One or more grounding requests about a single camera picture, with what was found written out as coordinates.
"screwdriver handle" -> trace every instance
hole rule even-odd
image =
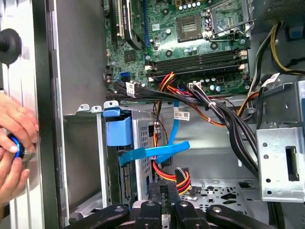
[[[13,143],[15,143],[15,145],[18,148],[18,151],[15,154],[15,158],[20,157],[22,159],[24,157],[24,153],[25,153],[24,146],[22,145],[22,143],[13,134],[9,134],[8,138],[10,140],[12,140]]]

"blue connector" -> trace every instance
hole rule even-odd
[[[120,73],[120,77],[121,78],[130,78],[130,72],[122,72]]]

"sticker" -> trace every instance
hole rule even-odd
[[[173,118],[178,120],[190,120],[190,113],[189,112],[182,112],[182,111],[174,111]]]
[[[189,83],[189,88],[190,88],[190,89],[191,89],[191,88],[194,88],[195,85],[196,85],[197,87],[201,88],[201,82]]]
[[[274,81],[276,81],[276,79],[278,78],[279,75],[280,75],[280,73],[273,74],[270,79],[267,79],[265,81],[265,83],[262,85],[262,87],[266,87],[267,84],[273,83]]]
[[[134,84],[126,82],[126,91],[128,96],[134,97]]]
[[[160,30],[160,24],[152,25],[152,31],[158,31],[158,30]]]

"motherboard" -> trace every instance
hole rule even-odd
[[[157,89],[197,85],[207,95],[244,94],[253,21],[244,0],[105,0],[105,79]]]

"pcie slot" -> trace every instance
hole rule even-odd
[[[116,30],[116,17],[115,17],[115,0],[109,0],[109,16],[111,25],[111,41],[116,49],[118,47],[118,36]]]
[[[118,14],[119,14],[119,33],[120,33],[120,37],[124,38],[122,4],[121,4],[121,0],[117,0],[117,2],[118,2]]]

